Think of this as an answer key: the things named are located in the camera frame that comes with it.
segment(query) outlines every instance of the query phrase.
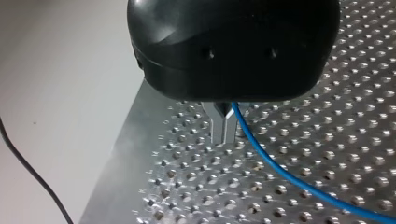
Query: screw hole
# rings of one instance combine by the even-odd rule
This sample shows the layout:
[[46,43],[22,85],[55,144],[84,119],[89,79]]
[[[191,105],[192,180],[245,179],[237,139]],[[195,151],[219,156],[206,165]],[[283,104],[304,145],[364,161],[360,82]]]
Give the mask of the screw hole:
[[277,49],[275,48],[268,48],[265,50],[264,52],[265,57],[269,58],[269,59],[275,59],[277,57]]
[[203,48],[202,55],[205,59],[208,59],[208,60],[211,60],[215,57],[215,53],[213,52],[213,49],[210,47]]

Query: black device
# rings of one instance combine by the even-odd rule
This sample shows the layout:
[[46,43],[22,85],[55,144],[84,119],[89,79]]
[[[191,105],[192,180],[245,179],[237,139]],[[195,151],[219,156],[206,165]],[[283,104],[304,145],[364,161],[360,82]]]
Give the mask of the black device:
[[338,0],[130,0],[146,81],[178,100],[280,101],[318,82]]

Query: hole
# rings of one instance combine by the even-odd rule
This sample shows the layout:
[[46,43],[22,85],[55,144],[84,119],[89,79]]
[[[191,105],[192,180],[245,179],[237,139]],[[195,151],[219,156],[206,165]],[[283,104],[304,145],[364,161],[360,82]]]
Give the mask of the hole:
[[304,199],[309,198],[311,197],[311,193],[308,190],[304,189],[300,192],[300,197]]
[[381,200],[379,201],[378,207],[382,211],[389,211],[393,208],[393,204],[389,200]]
[[171,192],[169,191],[169,189],[163,189],[163,190],[161,190],[161,196],[163,196],[163,198],[169,197],[169,194],[171,194]]
[[160,221],[161,219],[163,219],[163,211],[158,211],[154,214],[155,219],[157,219],[158,221]]
[[173,178],[176,176],[176,171],[174,171],[174,170],[168,171],[167,175],[169,178]]
[[262,183],[260,183],[260,182],[254,182],[251,185],[251,190],[252,191],[259,191],[260,189],[262,189]]
[[274,217],[283,217],[286,215],[285,209],[283,208],[277,208],[274,213],[273,213]]
[[311,170],[309,168],[303,168],[300,172],[300,176],[306,177],[311,175]]
[[202,49],[202,56],[205,59],[211,60],[213,58],[215,58],[215,53],[213,52],[213,49],[210,47],[206,47]]
[[283,186],[283,185],[276,186],[276,189],[275,189],[276,194],[285,194],[286,191],[287,190],[286,190],[285,186]]
[[261,209],[260,209],[260,206],[259,206],[257,203],[254,203],[254,204],[251,204],[251,205],[248,207],[248,211],[249,211],[249,213],[251,213],[251,214],[256,214],[256,213],[260,212]]
[[155,185],[161,185],[161,182],[163,182],[161,179],[155,179],[154,181]]
[[155,204],[154,200],[149,200],[149,201],[148,201],[148,206],[152,206],[152,205],[154,205],[154,204]]
[[273,198],[272,198],[271,195],[265,195],[265,196],[262,198],[262,201],[265,202],[265,203],[270,203],[272,200],[273,200]]
[[328,217],[326,218],[325,224],[340,224],[337,217]]
[[302,222],[308,222],[312,219],[312,216],[311,216],[311,214],[304,212],[304,213],[300,214],[298,218]]
[[275,48],[268,48],[264,51],[265,57],[269,59],[275,59],[277,57],[277,49]]
[[363,206],[364,205],[364,199],[361,196],[354,196],[352,197],[350,201],[353,205],[355,206]]

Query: metal prong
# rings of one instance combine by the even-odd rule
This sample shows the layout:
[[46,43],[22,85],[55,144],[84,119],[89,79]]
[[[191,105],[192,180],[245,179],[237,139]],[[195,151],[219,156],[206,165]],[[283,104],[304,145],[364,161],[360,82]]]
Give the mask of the metal prong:
[[[248,107],[243,104],[240,110],[245,113]],[[212,144],[233,143],[238,120],[229,103],[202,103],[204,111],[211,119]]]

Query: metal surface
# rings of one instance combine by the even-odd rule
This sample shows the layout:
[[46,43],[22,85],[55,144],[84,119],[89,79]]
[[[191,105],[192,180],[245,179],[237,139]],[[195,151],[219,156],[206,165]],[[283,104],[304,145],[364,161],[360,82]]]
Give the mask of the metal surface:
[[[338,41],[319,84],[300,99],[246,113],[291,173],[390,216],[395,10],[394,1],[342,1]],[[214,147],[209,126],[199,104],[173,102],[144,84],[81,223],[374,223],[284,181],[242,134]]]

